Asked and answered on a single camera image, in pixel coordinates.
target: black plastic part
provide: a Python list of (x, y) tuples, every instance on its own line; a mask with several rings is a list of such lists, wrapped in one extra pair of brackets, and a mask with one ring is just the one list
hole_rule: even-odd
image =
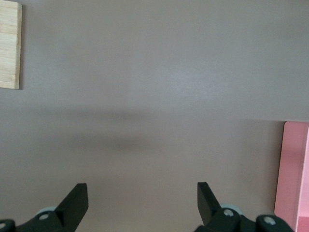
[(77, 184), (75, 188), (55, 209), (62, 226), (69, 232), (74, 232), (88, 209), (88, 194), (86, 184)]
[(10, 219), (0, 220), (1, 229), (0, 232), (14, 232), (15, 222)]
[(219, 202), (206, 182), (197, 184), (197, 207), (204, 225), (207, 225), (215, 213), (221, 209)]
[(15, 226), (10, 219), (0, 232), (74, 232), (88, 209), (87, 185), (77, 184), (55, 211), (45, 211), (28, 222)]
[[(199, 226), (195, 232), (293, 232), (290, 226), (281, 218), (273, 215), (261, 215), (256, 222), (239, 215), (236, 211), (224, 214), (209, 185), (197, 184), (197, 206), (204, 226)], [(265, 217), (275, 220), (273, 225), (265, 222)]]
[[(274, 225), (267, 224), (264, 221), (265, 217), (270, 217), (274, 219)], [(274, 215), (260, 215), (256, 218), (256, 232), (293, 232), (293, 230), (288, 226), (288, 224), (282, 220), (280, 217)]]
[[(232, 216), (227, 216), (224, 214), (225, 210), (233, 212)], [(206, 228), (210, 231), (219, 231), (219, 232), (238, 232), (240, 225), (240, 216), (239, 214), (232, 209), (219, 209), (211, 221), (207, 224)]]

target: wooden block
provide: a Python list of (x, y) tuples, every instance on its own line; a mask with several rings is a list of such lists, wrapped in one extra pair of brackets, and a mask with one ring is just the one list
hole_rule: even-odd
[(309, 226), (309, 123), (284, 124), (275, 214), (296, 232)]
[(0, 0), (0, 87), (19, 88), (22, 5)]

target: screw head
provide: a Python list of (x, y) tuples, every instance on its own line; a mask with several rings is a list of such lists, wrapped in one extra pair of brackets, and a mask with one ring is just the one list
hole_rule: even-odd
[(223, 211), (223, 213), (224, 213), (225, 216), (228, 216), (228, 217), (234, 216), (233, 211), (230, 210), (230, 209), (225, 209), (225, 210)]
[(266, 222), (268, 225), (276, 225), (276, 221), (271, 217), (264, 217), (264, 222)]
[(47, 219), (48, 218), (48, 213), (47, 214), (42, 214), (40, 217), (39, 217), (39, 220), (44, 220), (44, 219)]

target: pink block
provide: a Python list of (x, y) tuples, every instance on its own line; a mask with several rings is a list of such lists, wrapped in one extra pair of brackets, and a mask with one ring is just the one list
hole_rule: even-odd
[(275, 214), (296, 232), (309, 231), (309, 123), (284, 124)]

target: light wood surface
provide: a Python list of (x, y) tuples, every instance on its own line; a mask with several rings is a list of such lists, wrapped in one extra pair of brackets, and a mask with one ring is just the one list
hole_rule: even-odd
[(22, 5), (0, 0), (0, 87), (19, 89)]

